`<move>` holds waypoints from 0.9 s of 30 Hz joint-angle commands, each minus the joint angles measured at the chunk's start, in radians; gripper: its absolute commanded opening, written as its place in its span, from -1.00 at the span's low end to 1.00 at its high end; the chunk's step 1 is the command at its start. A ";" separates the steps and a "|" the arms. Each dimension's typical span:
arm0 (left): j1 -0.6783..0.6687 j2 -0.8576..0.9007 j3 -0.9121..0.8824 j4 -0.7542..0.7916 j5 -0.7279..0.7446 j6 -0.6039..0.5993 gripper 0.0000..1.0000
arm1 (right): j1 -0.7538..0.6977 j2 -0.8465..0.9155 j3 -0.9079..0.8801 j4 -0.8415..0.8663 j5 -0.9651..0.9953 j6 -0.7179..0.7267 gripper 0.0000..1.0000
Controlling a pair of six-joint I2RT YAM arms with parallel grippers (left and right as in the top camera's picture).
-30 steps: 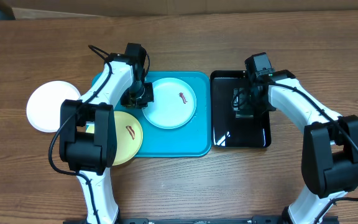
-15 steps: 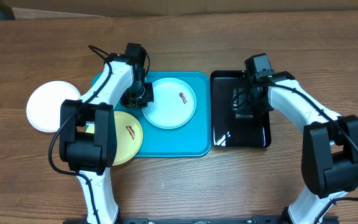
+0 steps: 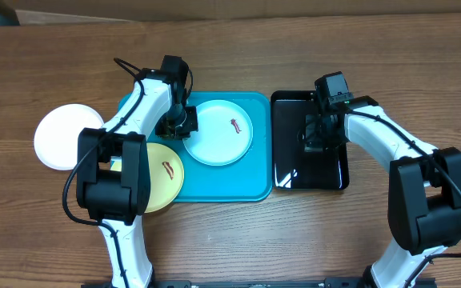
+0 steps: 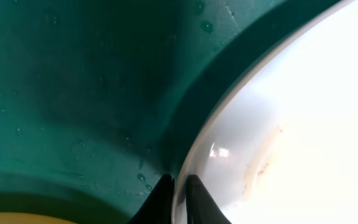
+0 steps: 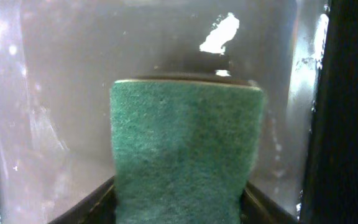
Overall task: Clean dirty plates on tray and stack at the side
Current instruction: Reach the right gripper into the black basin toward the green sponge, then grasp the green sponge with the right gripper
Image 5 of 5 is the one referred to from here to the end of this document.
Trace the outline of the green scouring sponge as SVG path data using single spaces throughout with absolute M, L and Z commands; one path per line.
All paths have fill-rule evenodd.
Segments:
M 239 223 L 257 160 L 260 88 L 121 80 L 111 88 L 118 223 Z

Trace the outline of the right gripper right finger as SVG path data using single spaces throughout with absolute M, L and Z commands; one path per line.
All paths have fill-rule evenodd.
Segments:
M 298 221 L 256 186 L 247 183 L 240 199 L 241 224 L 298 224 Z

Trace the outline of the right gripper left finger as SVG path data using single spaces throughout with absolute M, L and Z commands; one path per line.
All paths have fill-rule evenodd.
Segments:
M 115 224 L 116 194 L 114 177 L 49 224 Z

